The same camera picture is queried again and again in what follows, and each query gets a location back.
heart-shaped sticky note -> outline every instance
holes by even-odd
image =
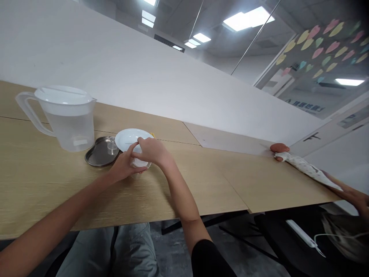
[[[313,38],[317,33],[319,33],[320,27],[319,25],[316,25],[313,29],[311,29],[310,34],[307,36],[307,39]]]
[[[338,24],[338,22],[338,19],[332,19],[327,28],[324,30],[323,34],[328,33],[330,30],[332,30]]]
[[[291,71],[291,67],[287,67],[285,70],[283,70],[282,77],[287,75],[290,71]]]
[[[276,65],[279,65],[281,62],[283,62],[286,57],[287,56],[285,54],[280,55],[276,61]]]
[[[334,28],[333,31],[329,34],[329,37],[337,35],[342,30],[344,24],[344,22],[338,24],[337,27]]]
[[[369,37],[367,37],[366,39],[364,39],[364,41],[362,43],[360,43],[360,46],[367,45],[368,43],[369,43]]]
[[[296,45],[295,40],[291,41],[291,42],[287,45],[286,49],[284,50],[284,53],[287,53],[288,51],[292,50],[292,48],[294,48],[294,47],[295,47],[295,45]]]
[[[346,52],[349,48],[344,46],[342,47],[340,50],[338,50],[338,52],[334,55],[335,58],[341,56],[344,52]]]
[[[369,45],[365,46],[363,50],[361,50],[360,54],[367,52],[369,50]]]
[[[361,37],[365,34],[365,31],[360,31],[356,34],[355,38],[351,41],[351,43],[357,42]]]
[[[301,48],[301,51],[302,50],[305,50],[306,48],[308,48],[313,43],[313,41],[314,40],[312,38],[311,39],[308,39],[307,41],[305,41],[304,45]]]
[[[356,30],[357,28],[359,28],[361,25],[361,21],[358,21],[355,26],[352,28],[352,30],[350,31],[349,35],[352,35]]]
[[[312,69],[314,66],[311,64],[308,64],[306,67],[306,72],[308,72],[310,69]]]
[[[315,50],[312,58],[316,58],[317,56],[319,56],[322,52],[323,52],[324,48],[318,48],[317,50]]]
[[[299,67],[299,69],[302,69],[302,68],[304,68],[304,66],[306,65],[306,61],[302,61],[301,63],[300,63],[300,67]]]
[[[339,47],[339,42],[333,42],[327,49],[326,54]]]
[[[297,41],[297,44],[303,43],[308,38],[308,36],[309,36],[309,30],[306,30],[299,37],[299,40]]]
[[[324,80],[324,78],[325,78],[325,77],[319,77],[319,78],[318,78],[318,81],[316,81],[316,82],[317,82],[317,83],[320,83],[321,81],[323,81],[323,80]]]
[[[355,54],[354,50],[351,50],[346,54],[346,56],[342,59],[342,61],[347,60],[348,58],[351,58]]]
[[[313,79],[318,77],[319,75],[321,75],[323,73],[322,69],[319,69],[317,73],[315,73],[315,75],[312,77]]]
[[[315,41],[315,47],[318,48],[319,45],[323,42],[323,38],[317,38]]]
[[[368,53],[365,53],[363,56],[361,56],[360,58],[357,59],[356,63],[362,62],[363,60],[365,60],[368,57]]]
[[[331,60],[331,57],[328,56],[322,61],[322,66],[325,66],[329,61]]]
[[[331,71],[333,68],[335,68],[337,65],[337,63],[332,63],[328,68],[327,68],[327,72]]]

stainless steel tray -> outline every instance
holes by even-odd
[[[85,161],[94,167],[103,167],[111,164],[119,154],[119,149],[112,152],[108,149],[109,137],[99,137],[93,147],[87,151]]]

plastic pitcher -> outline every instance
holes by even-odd
[[[45,128],[28,100],[37,100],[53,131]],[[93,108],[96,99],[78,88],[50,86],[35,93],[21,92],[15,97],[35,127],[42,133],[56,137],[60,146],[70,152],[83,151],[94,142]]]

black sleeve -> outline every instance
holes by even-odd
[[[201,240],[196,243],[192,250],[191,263],[193,277],[236,277],[236,274],[219,253],[216,246],[209,240]]]

white cable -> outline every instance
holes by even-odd
[[[316,245],[318,245],[316,243],[316,237],[318,236],[321,236],[321,235],[330,235],[330,236],[333,236],[333,237],[344,237],[344,238],[347,238],[347,239],[356,239],[358,237],[361,237],[363,235],[369,235],[369,232],[366,232],[366,233],[360,233],[360,234],[357,234],[355,236],[342,236],[342,235],[333,235],[333,234],[317,234],[314,236],[314,242]],[[318,247],[316,247],[316,250],[318,251],[319,254],[321,254],[324,258],[326,258],[326,256],[324,256],[324,254],[320,251],[320,249]]]

